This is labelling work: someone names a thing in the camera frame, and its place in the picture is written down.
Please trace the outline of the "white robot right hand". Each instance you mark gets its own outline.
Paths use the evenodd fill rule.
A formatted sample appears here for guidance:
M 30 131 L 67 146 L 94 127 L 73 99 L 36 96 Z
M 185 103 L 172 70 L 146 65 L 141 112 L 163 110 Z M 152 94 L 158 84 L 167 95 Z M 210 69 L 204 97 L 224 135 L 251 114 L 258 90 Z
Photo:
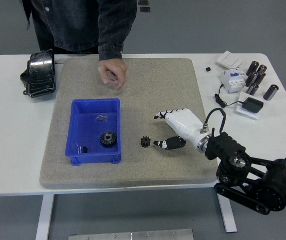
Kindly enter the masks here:
M 166 140 L 154 141 L 153 144 L 165 149 L 173 150 L 185 146 L 190 141 L 194 148 L 204 153 L 211 134 L 205 130 L 205 125 L 191 110 L 187 108 L 166 110 L 157 113 L 155 119 L 164 119 L 167 125 L 177 134 Z

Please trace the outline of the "person's hand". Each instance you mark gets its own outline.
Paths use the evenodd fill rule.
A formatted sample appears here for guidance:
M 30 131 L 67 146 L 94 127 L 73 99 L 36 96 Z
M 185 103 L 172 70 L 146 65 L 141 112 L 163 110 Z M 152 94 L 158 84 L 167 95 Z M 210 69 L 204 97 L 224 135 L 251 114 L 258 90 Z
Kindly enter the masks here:
M 108 59 L 101 60 L 98 63 L 98 72 L 104 84 L 115 85 L 116 90 L 122 89 L 126 83 L 126 72 L 128 70 L 127 64 L 122 59 Z M 107 72 L 114 74 L 115 80 L 109 78 Z

